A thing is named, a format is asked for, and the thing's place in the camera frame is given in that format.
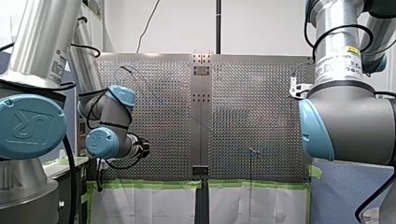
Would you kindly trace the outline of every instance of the warning label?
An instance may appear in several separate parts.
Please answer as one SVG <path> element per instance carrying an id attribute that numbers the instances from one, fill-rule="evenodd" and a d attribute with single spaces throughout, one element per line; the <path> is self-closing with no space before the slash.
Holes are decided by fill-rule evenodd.
<path id="1" fill-rule="evenodd" d="M 361 76 L 361 52 L 353 47 L 345 47 L 326 55 L 317 62 L 316 76 Z"/>
<path id="2" fill-rule="evenodd" d="M 58 84 L 61 84 L 62 82 L 66 62 L 66 54 L 60 50 L 56 50 L 56 53 L 53 56 L 52 67 L 49 72 L 49 78 Z"/>

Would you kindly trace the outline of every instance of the blue cap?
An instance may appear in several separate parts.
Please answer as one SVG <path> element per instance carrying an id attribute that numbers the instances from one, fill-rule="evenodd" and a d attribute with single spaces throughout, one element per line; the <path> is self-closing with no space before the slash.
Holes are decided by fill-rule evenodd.
<path id="1" fill-rule="evenodd" d="M 108 88 L 120 99 L 123 104 L 134 107 L 134 99 L 136 94 L 133 90 L 119 85 L 112 85 Z M 106 95 L 111 99 L 116 100 L 110 92 L 107 92 Z"/>
<path id="2" fill-rule="evenodd" d="M 64 139 L 64 111 L 47 97 L 18 94 L 0 99 L 0 158 L 28 160 L 55 149 Z"/>
<path id="3" fill-rule="evenodd" d="M 334 160 L 332 139 L 319 112 L 310 100 L 299 103 L 303 149 L 311 157 Z"/>
<path id="4" fill-rule="evenodd" d="M 116 134 L 108 128 L 92 130 L 85 139 L 85 147 L 90 155 L 103 159 L 114 158 L 119 152 L 120 143 Z"/>

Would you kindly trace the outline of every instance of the perforated metal panel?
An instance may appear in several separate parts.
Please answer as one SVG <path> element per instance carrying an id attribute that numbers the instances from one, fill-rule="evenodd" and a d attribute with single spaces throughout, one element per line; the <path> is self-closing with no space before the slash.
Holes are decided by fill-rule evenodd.
<path id="1" fill-rule="evenodd" d="M 301 182 L 308 177 L 298 102 L 289 98 L 290 75 L 306 60 L 213 57 L 210 178 Z M 301 66 L 297 78 L 312 83 L 313 72 Z"/>
<path id="2" fill-rule="evenodd" d="M 106 178 L 191 179 L 190 57 L 112 54 L 98 61 L 105 85 L 121 84 L 136 92 L 131 131 L 148 139 L 151 149 L 134 168 L 109 169 Z M 133 73 L 119 69 L 122 65 Z"/>
<path id="3" fill-rule="evenodd" d="M 289 87 L 291 73 L 308 59 L 212 55 L 202 63 L 192 56 L 100 58 L 106 85 L 136 91 L 132 131 L 151 143 L 149 158 L 129 170 L 109 169 L 105 178 L 192 179 L 193 165 L 208 165 L 210 178 L 306 181 L 310 160 L 302 151 L 298 103 L 289 98 Z M 311 67 L 297 69 L 297 78 L 312 83 Z"/>

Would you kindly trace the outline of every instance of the cable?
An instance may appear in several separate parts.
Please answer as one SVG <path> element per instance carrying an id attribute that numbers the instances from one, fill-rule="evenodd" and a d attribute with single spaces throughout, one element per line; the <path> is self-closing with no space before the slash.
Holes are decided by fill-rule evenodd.
<path id="1" fill-rule="evenodd" d="M 367 44 L 367 46 L 364 49 L 361 50 L 361 52 L 366 51 L 373 44 L 374 35 L 373 35 L 373 32 L 369 28 L 367 28 L 365 26 L 362 26 L 362 25 L 359 25 L 359 24 L 349 24 L 349 25 L 337 26 L 337 27 L 334 27 L 334 28 L 326 31 L 325 33 L 323 33 L 323 35 L 321 35 L 318 38 L 317 42 L 315 43 L 314 47 L 312 48 L 312 59 L 314 60 L 314 62 L 316 61 L 316 50 L 317 50 L 318 45 L 320 44 L 320 42 L 324 38 L 326 38 L 328 35 L 330 35 L 332 32 L 334 32 L 335 30 L 343 29 L 343 28 L 358 28 L 358 29 L 363 30 L 364 32 L 366 32 L 370 36 L 369 43 Z"/>
<path id="2" fill-rule="evenodd" d="M 111 167 L 111 168 L 113 168 L 113 169 L 115 169 L 115 170 L 128 170 L 128 169 L 131 169 L 133 166 L 137 165 L 137 163 L 140 162 L 140 160 L 141 160 L 142 158 L 143 158 L 143 152 L 141 152 L 141 153 L 139 154 L 139 156 L 137 157 L 137 159 L 136 159 L 134 162 L 132 162 L 130 165 L 121 166 L 121 167 L 113 165 L 113 164 L 112 164 L 111 162 L 109 162 L 108 160 L 105 160 L 105 162 L 107 163 L 107 165 L 108 165 L 109 167 Z"/>
<path id="3" fill-rule="evenodd" d="M 6 49 L 12 48 L 12 47 L 14 47 L 14 43 L 7 44 L 0 48 L 0 52 L 3 50 L 6 50 Z"/>
<path id="4" fill-rule="evenodd" d="M 93 127 L 90 124 L 90 117 L 91 114 L 93 114 L 93 109 L 97 106 L 97 104 L 99 103 L 100 99 L 107 93 L 110 92 L 110 94 L 114 97 L 114 99 L 122 106 L 123 110 L 125 111 L 125 113 L 128 115 L 129 118 L 129 123 L 132 123 L 132 115 L 131 112 L 129 111 L 129 109 L 125 106 L 125 104 L 120 100 L 120 98 L 109 88 L 106 88 L 103 90 L 103 92 L 97 96 L 97 98 L 95 99 L 95 101 L 93 102 L 93 104 L 91 105 L 90 111 L 88 112 L 87 115 L 87 126 L 89 129 L 93 129 Z"/>
<path id="5" fill-rule="evenodd" d="M 102 159 L 99 159 L 99 163 L 97 164 L 97 169 L 96 169 L 96 185 L 97 185 L 97 191 L 101 192 L 103 190 L 102 183 L 103 183 L 103 170 L 100 169 L 100 166 L 102 164 Z"/>
<path id="6" fill-rule="evenodd" d="M 146 28 L 145 28 L 145 30 L 143 31 L 142 35 L 141 35 L 140 38 L 139 38 L 139 45 L 137 46 L 136 53 L 139 53 L 140 46 L 141 46 L 141 44 L 142 44 L 142 38 L 143 38 L 143 36 L 146 34 L 146 31 L 147 31 L 148 28 L 149 28 L 149 23 L 150 23 L 150 21 L 151 21 L 151 19 L 152 19 L 152 16 L 153 16 L 154 13 L 155 13 L 155 10 L 157 10 L 158 4 L 160 4 L 160 0 L 157 1 L 157 3 L 155 4 L 154 9 L 153 9 L 152 12 L 151 12 L 151 15 L 150 15 L 149 18 L 148 18 L 148 23 L 146 24 Z"/>
<path id="7" fill-rule="evenodd" d="M 311 43 L 311 41 L 308 38 L 308 20 L 311 15 L 312 1 L 308 0 L 307 4 L 308 4 L 308 8 L 306 9 L 305 22 L 304 22 L 304 37 L 305 37 L 305 42 L 309 45 L 309 47 L 313 48 L 314 45 Z"/>
<path id="8" fill-rule="evenodd" d="M 364 203 L 358 207 L 358 209 L 356 209 L 355 218 L 359 221 L 359 223 L 361 223 L 361 211 L 363 211 L 367 205 L 369 205 L 375 198 L 377 198 L 382 192 L 390 187 L 390 185 L 393 184 L 395 180 L 396 173 L 393 173 L 393 175 L 378 190 L 376 190 L 369 198 L 366 199 L 366 201 L 364 201 Z"/>
<path id="9" fill-rule="evenodd" d="M 15 45 L 15 43 L 7 44 L 7 45 L 5 45 L 5 46 L 3 46 L 3 47 L 0 48 L 0 52 L 3 51 L 3 50 L 5 50 L 5 49 L 9 49 L 9 48 L 11 48 L 11 47 L 14 47 L 14 45 Z M 73 47 L 78 47 L 78 48 L 83 48 L 83 49 L 92 49 L 92 50 L 96 51 L 96 55 L 94 56 L 95 58 L 99 58 L 100 55 L 101 55 L 101 52 L 100 52 L 99 49 L 94 48 L 94 47 L 91 47 L 91 46 L 78 45 L 78 44 L 71 44 L 71 46 L 73 46 Z"/>
<path id="10" fill-rule="evenodd" d="M 69 139 L 67 135 L 64 136 L 64 149 L 66 150 L 67 159 L 69 160 L 70 169 L 70 214 L 69 214 L 69 224 L 75 223 L 76 210 L 77 210 L 77 171 L 76 165 L 73 157 L 73 150 L 70 147 Z"/>
<path id="11" fill-rule="evenodd" d="M 101 52 L 99 49 L 94 48 L 92 46 L 86 46 L 86 45 L 78 45 L 78 44 L 71 44 L 71 46 L 73 47 L 78 47 L 78 48 L 82 48 L 82 49 L 92 49 L 94 51 L 96 51 L 96 55 L 94 55 L 95 58 L 99 58 L 101 55 Z"/>
<path id="12" fill-rule="evenodd" d="M 388 95 L 396 98 L 396 92 L 391 92 L 391 91 L 376 91 L 375 95 Z"/>
<path id="13" fill-rule="evenodd" d="M 396 39 L 393 40 L 393 42 L 389 46 L 387 46 L 386 48 L 381 49 L 381 50 L 379 50 L 379 51 L 377 51 L 375 53 L 364 53 L 364 55 L 376 55 L 376 54 L 382 53 L 382 52 L 386 51 L 387 49 L 390 49 L 395 44 L 396 44 Z"/>
<path id="14" fill-rule="evenodd" d="M 33 87 L 33 86 L 28 86 L 24 84 L 16 84 L 13 82 L 8 82 L 3 79 L 0 79 L 0 83 L 7 85 L 12 88 L 17 88 L 17 89 L 23 89 L 23 90 L 35 90 L 35 91 L 68 91 L 76 87 L 76 83 L 74 82 L 65 82 L 62 83 L 61 86 L 64 86 L 62 88 L 41 88 L 41 87 Z"/>

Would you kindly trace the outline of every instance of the green tape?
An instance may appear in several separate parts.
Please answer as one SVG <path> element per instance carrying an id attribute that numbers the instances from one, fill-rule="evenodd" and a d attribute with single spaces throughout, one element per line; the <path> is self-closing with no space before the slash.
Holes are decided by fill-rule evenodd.
<path id="1" fill-rule="evenodd" d="M 116 179 L 104 181 L 103 189 L 198 189 L 201 181 L 148 181 Z"/>
<path id="2" fill-rule="evenodd" d="M 236 180 L 208 180 L 212 189 L 256 187 L 266 189 L 309 189 L 309 184 L 289 184 L 274 181 L 249 181 L 243 179 Z"/>
<path id="3" fill-rule="evenodd" d="M 305 222 L 306 224 L 311 223 L 311 185 L 309 185 L 309 188 L 306 189 L 306 203 L 305 203 Z"/>
<path id="4" fill-rule="evenodd" d="M 308 165 L 309 176 L 315 177 L 316 179 L 321 179 L 323 172 L 314 165 Z"/>
<path id="5" fill-rule="evenodd" d="M 96 184 L 92 182 L 87 183 L 87 202 L 88 202 L 88 211 L 87 211 L 87 223 L 91 224 L 92 220 L 92 201 L 93 201 L 93 192 L 97 189 Z"/>
<path id="6" fill-rule="evenodd" d="M 85 193 L 83 195 L 81 195 L 81 203 L 85 203 L 88 201 L 88 194 Z"/>

